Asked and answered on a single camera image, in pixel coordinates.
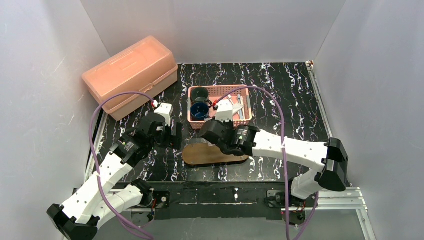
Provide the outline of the pink perforated plastic basket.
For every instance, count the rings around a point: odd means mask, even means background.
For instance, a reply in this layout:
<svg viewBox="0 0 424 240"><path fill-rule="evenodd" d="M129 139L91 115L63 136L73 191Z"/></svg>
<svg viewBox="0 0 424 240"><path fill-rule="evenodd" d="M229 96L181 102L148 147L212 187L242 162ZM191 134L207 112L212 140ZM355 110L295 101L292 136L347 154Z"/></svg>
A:
<svg viewBox="0 0 424 240"><path fill-rule="evenodd" d="M199 86L199 87L204 87L208 90L209 99L212 103L214 103L215 101L219 100L220 97L222 97L224 94L227 94L234 89L238 89L238 88L245 87L245 86L246 85L240 84L240 85L210 85L210 86ZM191 113L190 113L190 108L193 105L191 103L191 91L192 91L192 89L194 89L196 87L198 87L198 86L192 86L188 89L188 100L187 100L187 106L188 106L187 120L194 130L201 129L202 126L205 123L205 120L202 120L202 121L192 120L192 116L191 116ZM241 95L241 97L243 99L243 104L244 104L244 117L245 117L245 119L240 120L239 114L233 115L233 121L232 122L233 122L234 128L241 126L241 125L248 125L250 120L253 118L249 89L248 88L239 89L237 91L230 93L230 95L232 96L232 101L234 102L234 104L238 103L237 96Z"/></svg>

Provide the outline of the oval wooden tray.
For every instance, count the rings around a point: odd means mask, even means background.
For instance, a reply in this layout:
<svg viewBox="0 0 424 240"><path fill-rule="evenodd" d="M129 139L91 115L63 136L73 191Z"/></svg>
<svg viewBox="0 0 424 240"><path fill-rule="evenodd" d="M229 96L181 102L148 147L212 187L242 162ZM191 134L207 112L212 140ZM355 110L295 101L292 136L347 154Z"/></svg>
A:
<svg viewBox="0 0 424 240"><path fill-rule="evenodd" d="M215 145L208 143L193 143L182 150L182 159L189 166L209 166L242 163L249 158L247 155L226 155Z"/></svg>

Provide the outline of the dark blue mug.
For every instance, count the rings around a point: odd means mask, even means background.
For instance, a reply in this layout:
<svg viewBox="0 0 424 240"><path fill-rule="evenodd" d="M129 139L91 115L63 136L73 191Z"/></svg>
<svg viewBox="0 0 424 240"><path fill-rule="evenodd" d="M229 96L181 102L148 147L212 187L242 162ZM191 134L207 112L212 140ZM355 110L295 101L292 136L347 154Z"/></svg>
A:
<svg viewBox="0 0 424 240"><path fill-rule="evenodd" d="M193 121L203 121L209 117L209 106L204 102L196 102L190 107Z"/></svg>

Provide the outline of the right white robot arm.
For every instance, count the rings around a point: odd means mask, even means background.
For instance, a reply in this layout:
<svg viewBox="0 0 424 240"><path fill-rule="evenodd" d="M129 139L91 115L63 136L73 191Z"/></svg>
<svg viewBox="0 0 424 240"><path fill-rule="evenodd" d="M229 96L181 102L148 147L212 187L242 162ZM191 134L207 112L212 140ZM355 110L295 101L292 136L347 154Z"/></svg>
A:
<svg viewBox="0 0 424 240"><path fill-rule="evenodd" d="M225 155L269 157L305 166L309 171L288 183L289 196L300 200L321 190L343 192L348 186L349 157L342 141L310 142L276 134L251 125L209 120L200 136Z"/></svg>

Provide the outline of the dark green mug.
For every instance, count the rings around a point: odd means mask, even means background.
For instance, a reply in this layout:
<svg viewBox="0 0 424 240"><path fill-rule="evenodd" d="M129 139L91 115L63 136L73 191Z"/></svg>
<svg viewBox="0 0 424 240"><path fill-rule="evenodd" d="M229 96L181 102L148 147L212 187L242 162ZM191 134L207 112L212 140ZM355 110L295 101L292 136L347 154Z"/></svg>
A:
<svg viewBox="0 0 424 240"><path fill-rule="evenodd" d="M190 92L190 101L192 104L204 103L208 108L211 108L213 103L209 99L209 91L202 86L195 87Z"/></svg>

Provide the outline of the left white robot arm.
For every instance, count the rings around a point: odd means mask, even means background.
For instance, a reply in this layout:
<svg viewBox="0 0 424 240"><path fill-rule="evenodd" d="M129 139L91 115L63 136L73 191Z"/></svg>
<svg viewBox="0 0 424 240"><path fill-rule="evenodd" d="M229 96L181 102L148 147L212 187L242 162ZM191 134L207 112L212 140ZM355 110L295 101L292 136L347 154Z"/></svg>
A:
<svg viewBox="0 0 424 240"><path fill-rule="evenodd" d="M112 196L106 195L155 147L181 149L183 124L177 122L172 134L170 116L149 113L139 125L127 130L110 148L95 172L62 204L52 204L47 215L68 240L92 240L101 226L130 207L150 206L153 190L143 180L135 180Z"/></svg>

